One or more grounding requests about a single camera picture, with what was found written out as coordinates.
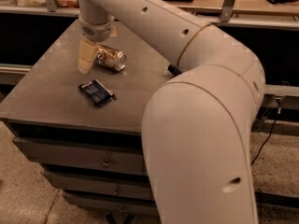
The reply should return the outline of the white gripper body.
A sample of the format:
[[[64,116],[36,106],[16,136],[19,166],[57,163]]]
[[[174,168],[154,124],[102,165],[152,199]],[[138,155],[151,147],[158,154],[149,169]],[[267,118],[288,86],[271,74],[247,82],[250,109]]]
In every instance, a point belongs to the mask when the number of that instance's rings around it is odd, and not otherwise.
[[[103,24],[91,24],[81,16],[78,17],[81,32],[93,42],[103,42],[110,38],[114,27],[114,17],[110,16]]]

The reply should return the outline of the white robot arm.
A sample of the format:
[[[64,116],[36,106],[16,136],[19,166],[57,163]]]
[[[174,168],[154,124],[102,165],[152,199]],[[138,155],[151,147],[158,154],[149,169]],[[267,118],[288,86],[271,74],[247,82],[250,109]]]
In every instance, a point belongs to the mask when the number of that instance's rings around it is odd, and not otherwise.
[[[249,140],[265,77],[256,55],[162,0],[79,5],[82,21],[105,10],[181,71],[151,96],[141,125],[162,224],[258,224]]]

